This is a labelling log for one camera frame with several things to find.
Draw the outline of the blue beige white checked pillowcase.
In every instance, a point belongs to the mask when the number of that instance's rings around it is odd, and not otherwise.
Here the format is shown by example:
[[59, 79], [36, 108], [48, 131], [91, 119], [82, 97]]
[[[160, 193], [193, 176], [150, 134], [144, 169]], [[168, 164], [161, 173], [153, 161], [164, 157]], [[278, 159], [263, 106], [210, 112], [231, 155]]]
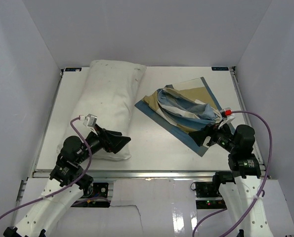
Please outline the blue beige white checked pillowcase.
[[221, 106], [204, 77], [166, 85], [135, 107], [201, 157], [208, 149], [189, 133], [222, 121]]

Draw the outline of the white pillow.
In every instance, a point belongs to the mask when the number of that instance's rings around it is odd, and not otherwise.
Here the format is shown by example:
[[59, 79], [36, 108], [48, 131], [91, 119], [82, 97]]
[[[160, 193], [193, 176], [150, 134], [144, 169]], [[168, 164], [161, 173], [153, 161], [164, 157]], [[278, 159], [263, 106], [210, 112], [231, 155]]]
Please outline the white pillow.
[[128, 133], [139, 83], [146, 66], [125, 61], [94, 60], [71, 118], [97, 116], [97, 124], [111, 131]]

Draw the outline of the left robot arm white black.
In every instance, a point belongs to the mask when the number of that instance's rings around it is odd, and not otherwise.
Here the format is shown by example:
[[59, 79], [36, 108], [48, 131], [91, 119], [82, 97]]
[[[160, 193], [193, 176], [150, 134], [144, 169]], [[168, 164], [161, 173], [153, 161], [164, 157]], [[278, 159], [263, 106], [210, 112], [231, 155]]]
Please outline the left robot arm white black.
[[39, 200], [15, 226], [5, 229], [5, 237], [48, 237], [65, 212], [81, 197], [93, 191], [93, 178], [81, 163], [100, 150], [118, 153], [130, 137], [95, 125], [86, 138], [80, 134], [65, 139], [56, 165]]

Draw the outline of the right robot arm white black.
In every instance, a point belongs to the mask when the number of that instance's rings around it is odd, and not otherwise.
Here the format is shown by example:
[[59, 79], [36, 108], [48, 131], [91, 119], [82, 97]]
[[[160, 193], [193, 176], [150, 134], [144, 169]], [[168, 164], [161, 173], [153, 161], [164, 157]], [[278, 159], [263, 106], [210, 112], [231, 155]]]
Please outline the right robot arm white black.
[[213, 176], [212, 192], [222, 197], [232, 221], [224, 236], [236, 232], [239, 237], [273, 236], [267, 222], [262, 195], [265, 178], [261, 176], [259, 162], [253, 154], [255, 131], [248, 125], [238, 125], [231, 132], [228, 125], [207, 125], [190, 137], [198, 146], [219, 145], [228, 155], [229, 171], [219, 171]]

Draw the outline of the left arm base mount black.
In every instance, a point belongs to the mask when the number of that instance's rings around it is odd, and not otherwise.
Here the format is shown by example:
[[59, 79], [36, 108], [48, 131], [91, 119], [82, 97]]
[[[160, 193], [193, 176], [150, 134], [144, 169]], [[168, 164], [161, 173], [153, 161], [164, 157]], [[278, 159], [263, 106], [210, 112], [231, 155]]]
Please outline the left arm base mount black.
[[72, 207], [109, 207], [108, 190], [108, 183], [93, 183], [92, 193], [83, 196]]

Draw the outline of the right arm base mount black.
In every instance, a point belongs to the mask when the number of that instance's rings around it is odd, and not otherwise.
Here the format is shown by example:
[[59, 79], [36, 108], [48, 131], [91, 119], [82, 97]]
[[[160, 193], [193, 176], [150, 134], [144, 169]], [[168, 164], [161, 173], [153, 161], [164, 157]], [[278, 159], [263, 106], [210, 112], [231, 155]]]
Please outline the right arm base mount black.
[[195, 192], [196, 204], [201, 207], [213, 208], [220, 206], [224, 208], [225, 202], [213, 182], [193, 182], [190, 189]]

